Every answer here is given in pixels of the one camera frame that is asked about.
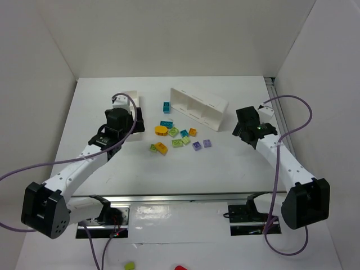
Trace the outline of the small teal lego brick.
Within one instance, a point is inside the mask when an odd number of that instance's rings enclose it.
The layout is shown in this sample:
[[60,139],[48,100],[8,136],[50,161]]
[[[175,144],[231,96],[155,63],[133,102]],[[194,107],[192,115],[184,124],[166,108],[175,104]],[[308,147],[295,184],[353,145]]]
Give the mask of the small teal lego brick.
[[184,129],[184,130],[180,131],[180,135],[181,135],[182,138],[183,138],[183,137],[188,137],[188,131],[186,131],[186,130]]

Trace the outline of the aluminium rail front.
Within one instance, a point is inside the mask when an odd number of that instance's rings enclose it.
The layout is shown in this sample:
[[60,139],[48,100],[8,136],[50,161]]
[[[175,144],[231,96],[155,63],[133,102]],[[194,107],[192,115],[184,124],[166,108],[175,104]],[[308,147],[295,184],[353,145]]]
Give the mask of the aluminium rail front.
[[169,204],[169,203],[208,203],[225,201],[230,204],[242,203],[250,195],[260,192],[231,192],[231,193],[183,193],[165,195],[102,195],[111,203],[119,205],[140,204]]

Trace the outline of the large white three-compartment tray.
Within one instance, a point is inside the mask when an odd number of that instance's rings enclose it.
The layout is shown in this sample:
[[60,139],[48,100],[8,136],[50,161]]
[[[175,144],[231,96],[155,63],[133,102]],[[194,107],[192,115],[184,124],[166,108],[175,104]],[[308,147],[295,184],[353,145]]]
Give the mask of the large white three-compartment tray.
[[174,110],[218,132],[229,102],[191,85],[170,89],[170,105]]

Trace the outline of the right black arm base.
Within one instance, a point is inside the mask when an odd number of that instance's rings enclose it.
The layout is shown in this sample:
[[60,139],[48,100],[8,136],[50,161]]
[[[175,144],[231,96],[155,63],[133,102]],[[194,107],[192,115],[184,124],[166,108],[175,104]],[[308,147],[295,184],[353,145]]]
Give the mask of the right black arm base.
[[254,199],[266,192],[249,195],[245,204],[229,205],[223,217],[229,220],[231,236],[262,235],[268,214],[257,211]]

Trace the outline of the red object at bottom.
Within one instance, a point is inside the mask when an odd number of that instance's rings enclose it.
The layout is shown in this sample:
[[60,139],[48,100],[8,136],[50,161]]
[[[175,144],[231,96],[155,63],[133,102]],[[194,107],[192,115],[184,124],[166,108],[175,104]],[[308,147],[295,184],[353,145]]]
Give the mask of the red object at bottom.
[[187,270],[187,268],[185,268],[184,266],[182,265],[177,265],[174,270]]

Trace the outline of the aluminium rail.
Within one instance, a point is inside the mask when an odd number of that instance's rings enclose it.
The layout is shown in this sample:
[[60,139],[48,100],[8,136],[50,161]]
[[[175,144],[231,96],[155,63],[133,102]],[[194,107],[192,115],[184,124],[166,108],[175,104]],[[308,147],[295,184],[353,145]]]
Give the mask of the aluminium rail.
[[165,195],[102,195],[111,203],[119,205],[140,204],[169,204],[169,203],[208,203],[225,201],[230,204],[242,203],[250,195],[260,192],[231,192],[231,193],[183,193]]
[[[271,77],[264,77],[264,81],[265,81],[265,85],[267,87],[269,97],[270,98],[277,97],[278,94],[277,94],[277,91],[276,91],[276,88],[274,85],[275,79],[271,78]],[[271,101],[271,104],[274,109],[274,115],[275,115],[275,118],[276,118],[276,121],[278,124],[279,133],[280,133],[280,135],[283,135],[286,132],[288,132],[289,130],[287,128],[287,124],[286,124],[284,112],[283,112],[281,104],[280,104],[280,100],[279,99],[273,100],[273,101]],[[285,146],[289,149],[289,151],[292,154],[295,154],[291,138],[289,136],[287,136],[282,141],[285,144]]]

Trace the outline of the small orange lego brick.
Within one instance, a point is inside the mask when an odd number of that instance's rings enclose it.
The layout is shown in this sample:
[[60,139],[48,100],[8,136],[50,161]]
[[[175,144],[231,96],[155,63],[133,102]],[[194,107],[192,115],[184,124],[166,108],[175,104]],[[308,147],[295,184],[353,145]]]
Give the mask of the small orange lego brick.
[[188,134],[192,137],[195,137],[196,134],[197,134],[197,130],[194,129],[194,128],[190,128],[189,131],[188,131]]

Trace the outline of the aluminium rail right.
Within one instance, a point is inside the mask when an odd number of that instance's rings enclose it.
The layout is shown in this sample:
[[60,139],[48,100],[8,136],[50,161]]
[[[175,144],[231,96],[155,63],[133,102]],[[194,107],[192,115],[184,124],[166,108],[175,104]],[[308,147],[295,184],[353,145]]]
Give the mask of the aluminium rail right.
[[[271,77],[264,77],[264,81],[265,81],[265,85],[267,87],[269,97],[270,98],[277,97],[278,94],[277,94],[277,91],[276,91],[276,88],[274,85],[275,79],[271,78]],[[283,135],[286,132],[288,132],[289,130],[287,128],[287,124],[286,124],[284,112],[283,112],[281,104],[280,104],[280,100],[279,99],[273,100],[273,101],[271,101],[271,104],[274,109],[274,115],[275,115],[275,118],[276,118],[276,121],[278,124],[279,133],[280,133],[280,135]],[[285,146],[289,149],[289,151],[292,154],[295,154],[291,138],[289,136],[287,136],[282,141],[285,144]]]

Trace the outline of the orange oval lego piece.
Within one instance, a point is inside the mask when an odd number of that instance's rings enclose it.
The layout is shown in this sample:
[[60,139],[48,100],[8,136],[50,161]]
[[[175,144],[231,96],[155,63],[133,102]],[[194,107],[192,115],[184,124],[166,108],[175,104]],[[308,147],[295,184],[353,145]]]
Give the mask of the orange oval lego piece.
[[168,128],[162,125],[155,127],[155,134],[158,136],[166,136],[168,134]]

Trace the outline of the green lego brick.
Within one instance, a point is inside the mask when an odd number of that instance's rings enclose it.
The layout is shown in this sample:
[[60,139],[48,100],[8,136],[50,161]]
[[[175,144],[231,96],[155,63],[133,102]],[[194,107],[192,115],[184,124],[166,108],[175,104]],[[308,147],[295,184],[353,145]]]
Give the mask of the green lego brick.
[[171,128],[168,130],[168,135],[174,138],[179,133],[179,130],[176,127]]
[[151,152],[157,152],[157,149],[156,149],[156,147],[155,147],[154,144],[151,144],[151,145],[150,145],[150,151],[151,151]]
[[174,148],[179,148],[183,146],[183,141],[181,139],[173,139],[172,140],[172,146]]

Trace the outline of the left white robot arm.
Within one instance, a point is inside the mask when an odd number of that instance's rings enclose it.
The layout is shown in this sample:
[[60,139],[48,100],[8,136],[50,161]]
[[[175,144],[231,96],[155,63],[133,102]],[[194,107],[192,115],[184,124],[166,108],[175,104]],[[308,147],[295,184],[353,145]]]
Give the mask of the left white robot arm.
[[74,223],[94,219],[99,224],[120,226],[123,215],[99,195],[74,198],[75,191],[122,148],[133,133],[144,132],[141,109],[131,96],[112,96],[112,109],[105,111],[106,123],[88,141],[80,155],[42,184],[31,183],[25,189],[21,222],[51,239],[56,239]]

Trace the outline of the light green small brick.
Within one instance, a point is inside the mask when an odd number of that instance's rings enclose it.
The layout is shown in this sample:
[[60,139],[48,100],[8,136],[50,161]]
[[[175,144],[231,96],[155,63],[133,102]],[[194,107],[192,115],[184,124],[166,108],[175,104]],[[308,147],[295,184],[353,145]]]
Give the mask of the light green small brick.
[[188,145],[191,142],[191,140],[189,139],[189,137],[184,136],[182,137],[182,142],[184,145]]

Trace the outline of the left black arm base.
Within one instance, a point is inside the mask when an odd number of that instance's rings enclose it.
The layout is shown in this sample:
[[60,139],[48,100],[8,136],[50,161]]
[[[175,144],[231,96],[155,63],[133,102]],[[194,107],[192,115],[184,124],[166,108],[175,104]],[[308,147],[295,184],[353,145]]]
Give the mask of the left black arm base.
[[87,219],[84,221],[88,228],[91,238],[108,239],[115,234],[116,239],[126,239],[128,237],[128,224],[130,206],[124,204],[111,204],[112,208],[118,211],[104,222],[98,222],[95,219]]

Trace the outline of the yellow orange lego brick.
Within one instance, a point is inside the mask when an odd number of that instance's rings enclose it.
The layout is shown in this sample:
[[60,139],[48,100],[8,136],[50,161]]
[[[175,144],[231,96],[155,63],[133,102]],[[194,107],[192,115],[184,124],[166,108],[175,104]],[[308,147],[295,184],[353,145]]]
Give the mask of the yellow orange lego brick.
[[154,144],[156,150],[158,152],[160,152],[162,155],[166,155],[167,152],[168,152],[168,148],[166,147],[166,145],[164,145],[163,143],[161,142],[158,142],[156,144]]

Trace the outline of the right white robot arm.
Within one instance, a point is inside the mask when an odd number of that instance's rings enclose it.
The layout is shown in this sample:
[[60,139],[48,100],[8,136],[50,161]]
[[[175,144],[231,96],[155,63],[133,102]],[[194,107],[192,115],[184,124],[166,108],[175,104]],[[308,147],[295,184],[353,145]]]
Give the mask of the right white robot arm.
[[324,178],[317,179],[296,160],[286,146],[279,142],[276,128],[261,121],[270,119],[273,110],[253,106],[236,110],[237,124],[232,132],[236,137],[259,152],[273,168],[279,167],[278,177],[287,195],[281,205],[281,217],[295,230],[329,217],[330,185]]

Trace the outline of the green lego on foreground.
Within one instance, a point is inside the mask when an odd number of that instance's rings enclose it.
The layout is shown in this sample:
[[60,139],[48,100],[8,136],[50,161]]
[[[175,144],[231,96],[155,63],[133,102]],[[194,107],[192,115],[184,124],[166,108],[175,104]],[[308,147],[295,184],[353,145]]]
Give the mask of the green lego on foreground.
[[124,270],[135,270],[135,267],[136,266],[134,262],[129,262],[124,265]]

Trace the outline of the small white divided tray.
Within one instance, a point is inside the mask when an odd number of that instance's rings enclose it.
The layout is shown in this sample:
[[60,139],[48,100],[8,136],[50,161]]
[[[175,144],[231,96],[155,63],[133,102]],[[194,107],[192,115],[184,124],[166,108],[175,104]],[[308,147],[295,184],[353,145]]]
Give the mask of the small white divided tray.
[[[115,94],[112,96],[112,106],[113,108],[122,108],[126,109],[130,113],[132,113],[133,120],[135,119],[135,112],[136,108],[140,107],[140,98],[138,95],[138,91],[132,90],[132,91],[124,91],[123,95]],[[133,133],[128,137],[127,141],[129,142],[135,142],[140,141],[142,139],[143,133]]]

